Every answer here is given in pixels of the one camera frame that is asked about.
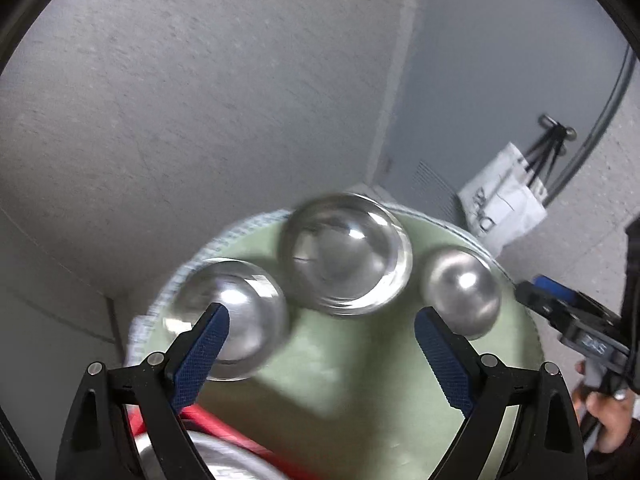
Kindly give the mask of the person's right hand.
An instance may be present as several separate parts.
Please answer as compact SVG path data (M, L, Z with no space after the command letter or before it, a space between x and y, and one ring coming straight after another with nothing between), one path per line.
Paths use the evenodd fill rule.
M624 443L634 419L636 399L636 394L629 389L618 398L597 391L587 394L582 384L574 389L572 402L576 416L580 417L583 412L587 412L601 425L592 446L594 452L610 454Z

